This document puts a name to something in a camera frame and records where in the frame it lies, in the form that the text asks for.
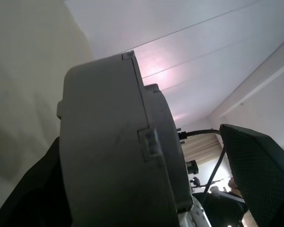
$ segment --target black mesh fabric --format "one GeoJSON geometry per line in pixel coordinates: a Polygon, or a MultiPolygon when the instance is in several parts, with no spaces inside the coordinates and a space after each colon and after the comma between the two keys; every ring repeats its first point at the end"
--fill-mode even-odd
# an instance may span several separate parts
{"type": "Polygon", "coordinates": [[[259,227],[284,226],[284,151],[267,135],[222,125],[234,180],[259,227]]]}

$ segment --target white ceiling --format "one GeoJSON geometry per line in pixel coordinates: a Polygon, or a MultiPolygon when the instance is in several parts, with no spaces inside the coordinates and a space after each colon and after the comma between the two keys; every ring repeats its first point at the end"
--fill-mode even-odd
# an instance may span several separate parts
{"type": "Polygon", "coordinates": [[[284,0],[66,0],[95,59],[135,50],[178,127],[208,116],[284,41],[284,0]]]}

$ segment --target gray plastic housing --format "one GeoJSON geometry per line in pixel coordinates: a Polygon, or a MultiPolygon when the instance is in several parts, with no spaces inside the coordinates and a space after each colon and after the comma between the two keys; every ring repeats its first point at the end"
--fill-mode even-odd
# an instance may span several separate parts
{"type": "Polygon", "coordinates": [[[57,115],[73,226],[179,225],[193,204],[181,145],[133,52],[70,69],[57,115]]]}

